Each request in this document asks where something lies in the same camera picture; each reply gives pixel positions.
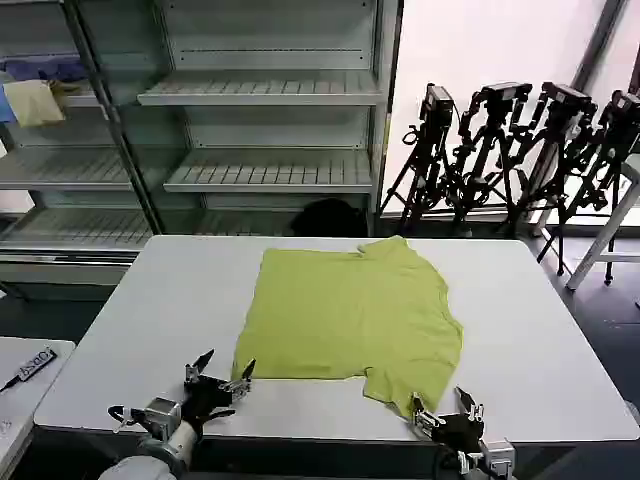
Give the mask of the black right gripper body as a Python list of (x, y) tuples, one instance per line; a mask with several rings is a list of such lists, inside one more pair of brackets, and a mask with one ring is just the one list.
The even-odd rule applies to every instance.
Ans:
[(484, 421), (466, 415), (445, 415), (432, 429), (432, 441), (448, 446), (454, 451), (479, 453), (480, 440), (484, 434)]

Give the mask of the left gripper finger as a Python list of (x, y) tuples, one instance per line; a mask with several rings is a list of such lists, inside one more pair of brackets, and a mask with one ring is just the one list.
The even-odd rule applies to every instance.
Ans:
[(222, 384), (221, 390), (230, 395), (231, 399), (241, 399), (251, 389), (252, 374), (255, 369), (256, 359), (253, 358), (244, 368), (240, 377)]
[(185, 365), (185, 384), (197, 383), (215, 353), (214, 349), (200, 355), (192, 364)]

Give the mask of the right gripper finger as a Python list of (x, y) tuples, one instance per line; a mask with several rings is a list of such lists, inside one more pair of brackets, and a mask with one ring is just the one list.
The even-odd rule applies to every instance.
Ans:
[(412, 393), (411, 413), (413, 424), (417, 427), (439, 427), (443, 420), (437, 415), (428, 411), (421, 396), (417, 392)]
[(471, 422), (483, 423), (484, 405), (476, 403), (473, 397), (459, 386), (454, 388), (454, 392), (460, 412), (465, 414)]

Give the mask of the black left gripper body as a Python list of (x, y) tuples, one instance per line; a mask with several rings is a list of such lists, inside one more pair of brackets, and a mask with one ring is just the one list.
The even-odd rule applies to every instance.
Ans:
[(232, 394), (227, 381), (201, 375), (197, 380), (184, 383), (185, 398), (181, 415), (191, 425), (204, 425), (216, 418), (231, 416)]

